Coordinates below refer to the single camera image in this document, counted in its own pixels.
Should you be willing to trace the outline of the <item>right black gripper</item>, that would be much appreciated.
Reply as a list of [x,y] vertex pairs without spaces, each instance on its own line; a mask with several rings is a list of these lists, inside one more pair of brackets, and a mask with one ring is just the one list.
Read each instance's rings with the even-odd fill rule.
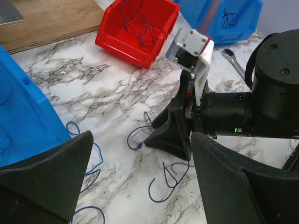
[[251,92],[210,92],[204,86],[200,105],[195,101],[195,80],[182,70],[179,89],[169,104],[154,118],[155,131],[145,146],[163,150],[184,161],[191,159],[190,134],[254,136],[255,112]]

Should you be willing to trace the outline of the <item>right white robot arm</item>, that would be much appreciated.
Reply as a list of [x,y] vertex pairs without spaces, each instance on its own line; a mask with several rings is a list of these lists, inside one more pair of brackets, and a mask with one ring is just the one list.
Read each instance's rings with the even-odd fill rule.
[[207,81],[196,87],[197,80],[182,70],[179,90],[153,120],[146,146],[188,161],[192,132],[212,138],[299,137],[298,30],[270,34],[253,51],[245,70],[249,92],[210,92]]

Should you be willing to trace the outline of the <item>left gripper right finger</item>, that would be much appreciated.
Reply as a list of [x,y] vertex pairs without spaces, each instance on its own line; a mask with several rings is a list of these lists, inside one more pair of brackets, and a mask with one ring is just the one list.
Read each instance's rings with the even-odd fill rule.
[[192,154],[209,224],[296,224],[299,151],[279,169],[237,153],[202,133]]

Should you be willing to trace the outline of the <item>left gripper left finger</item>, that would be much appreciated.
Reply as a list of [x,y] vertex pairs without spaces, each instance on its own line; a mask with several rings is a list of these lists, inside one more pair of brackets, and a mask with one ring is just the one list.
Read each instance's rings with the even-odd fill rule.
[[93,147],[86,131],[0,169],[2,224],[67,224],[74,215]]

